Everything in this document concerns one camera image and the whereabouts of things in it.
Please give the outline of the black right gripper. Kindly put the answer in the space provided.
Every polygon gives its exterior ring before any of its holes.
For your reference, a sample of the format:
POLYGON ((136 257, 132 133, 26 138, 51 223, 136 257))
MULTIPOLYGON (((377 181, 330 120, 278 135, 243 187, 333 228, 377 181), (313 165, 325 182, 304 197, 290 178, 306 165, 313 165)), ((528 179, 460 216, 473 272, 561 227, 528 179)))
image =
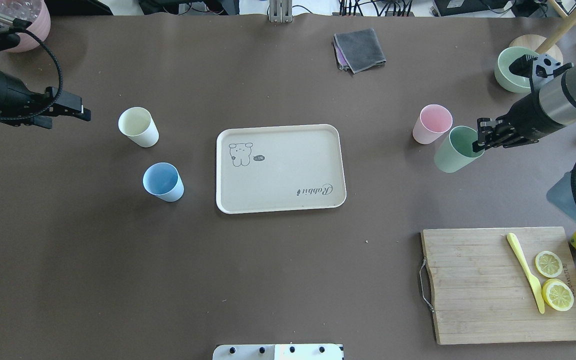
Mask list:
POLYGON ((478 118, 478 139, 471 144, 474 153, 490 148, 512 148, 538 142, 554 132, 554 121, 550 119, 537 95, 527 95, 496 119, 478 118))

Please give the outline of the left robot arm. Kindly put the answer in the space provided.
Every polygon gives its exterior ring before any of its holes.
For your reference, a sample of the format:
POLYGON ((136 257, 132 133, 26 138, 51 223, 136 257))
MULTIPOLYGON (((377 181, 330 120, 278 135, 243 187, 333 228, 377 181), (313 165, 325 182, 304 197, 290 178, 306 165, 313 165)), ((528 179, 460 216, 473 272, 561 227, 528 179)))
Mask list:
POLYGON ((80 96, 51 86, 43 93, 34 92, 19 78, 0 70, 0 123, 50 130, 53 117, 58 116, 92 120, 91 111, 84 107, 80 96))

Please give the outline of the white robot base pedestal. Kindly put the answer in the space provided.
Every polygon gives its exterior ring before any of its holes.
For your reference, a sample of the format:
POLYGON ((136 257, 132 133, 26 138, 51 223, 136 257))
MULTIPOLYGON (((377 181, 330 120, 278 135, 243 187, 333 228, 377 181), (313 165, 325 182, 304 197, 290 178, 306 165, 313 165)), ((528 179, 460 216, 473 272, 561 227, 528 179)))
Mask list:
POLYGON ((222 344, 212 354, 213 360, 343 360, 342 344, 222 344))

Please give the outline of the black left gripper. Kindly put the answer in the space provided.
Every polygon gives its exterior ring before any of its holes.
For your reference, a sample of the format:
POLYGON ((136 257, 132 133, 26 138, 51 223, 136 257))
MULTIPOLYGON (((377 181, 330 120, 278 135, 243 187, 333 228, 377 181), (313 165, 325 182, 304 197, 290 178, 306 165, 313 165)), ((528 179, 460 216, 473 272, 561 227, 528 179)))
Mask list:
POLYGON ((75 117, 85 122, 91 121, 91 111, 83 107, 82 98, 68 91, 48 86, 43 92, 33 92, 26 88, 22 80, 0 71, 0 122, 10 126, 35 125, 44 129, 52 128, 50 117, 43 116, 51 101, 48 114, 75 117))

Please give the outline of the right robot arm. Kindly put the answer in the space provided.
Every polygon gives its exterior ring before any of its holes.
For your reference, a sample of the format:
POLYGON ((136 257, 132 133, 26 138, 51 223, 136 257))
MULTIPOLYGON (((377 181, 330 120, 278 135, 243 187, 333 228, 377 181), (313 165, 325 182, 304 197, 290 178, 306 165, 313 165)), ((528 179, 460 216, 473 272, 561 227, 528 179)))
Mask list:
MULTIPOLYGON (((535 144, 576 123, 576 65, 548 54, 512 55, 505 68, 528 79, 530 93, 497 119, 479 118, 475 152, 535 144)), ((576 221, 576 161, 547 193, 548 200, 576 221)))

